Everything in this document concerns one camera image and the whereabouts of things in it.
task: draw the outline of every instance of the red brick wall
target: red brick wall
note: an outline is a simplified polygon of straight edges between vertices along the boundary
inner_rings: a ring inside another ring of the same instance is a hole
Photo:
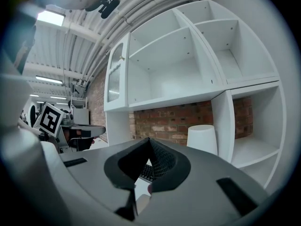
[[[91,125],[106,126],[105,112],[103,111],[103,94],[106,71],[107,69],[105,68],[97,75],[87,92]],[[100,138],[108,142],[107,133],[102,134]]]
[[[253,131],[251,99],[234,100],[235,138]],[[187,144],[190,126],[213,125],[211,101],[136,111],[129,115],[132,139],[152,137]]]

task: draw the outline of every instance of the black slot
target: black slot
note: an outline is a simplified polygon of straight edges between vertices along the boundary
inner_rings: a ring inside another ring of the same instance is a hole
[[[221,178],[216,181],[241,216],[253,211],[257,205],[243,192],[231,178]]]
[[[70,161],[64,161],[64,165],[66,167],[72,167],[78,164],[82,164],[84,162],[87,162],[87,160],[85,158],[78,158],[78,159],[74,159],[74,160],[70,160]]]

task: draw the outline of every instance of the white wardrobe cabinet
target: white wardrobe cabinet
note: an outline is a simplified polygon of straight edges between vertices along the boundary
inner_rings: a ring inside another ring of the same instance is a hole
[[[241,97],[251,97],[253,133],[235,139],[233,99]],[[130,140],[129,111],[206,100],[218,155],[266,187],[283,148],[285,100],[269,52],[244,21],[211,0],[192,2],[154,17],[112,49],[104,92],[110,145]]]

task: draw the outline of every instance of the white cylindrical stool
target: white cylindrical stool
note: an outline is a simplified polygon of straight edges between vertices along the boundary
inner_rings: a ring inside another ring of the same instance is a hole
[[[214,126],[198,125],[189,127],[187,146],[217,155]]]

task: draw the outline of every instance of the ceiling light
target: ceiling light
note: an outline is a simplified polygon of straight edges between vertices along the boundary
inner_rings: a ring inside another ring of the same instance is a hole
[[[38,20],[58,26],[63,25],[64,18],[65,16],[50,11],[44,11],[38,14]]]
[[[67,99],[65,97],[56,97],[56,96],[51,96],[51,98],[53,98],[53,99],[61,99],[61,100],[66,100]]]
[[[48,82],[58,83],[58,84],[62,84],[63,83],[62,81],[54,80],[54,79],[51,79],[51,78],[42,77],[42,76],[39,76],[39,75],[36,75],[36,79],[37,80],[41,80],[41,81],[48,81]]]

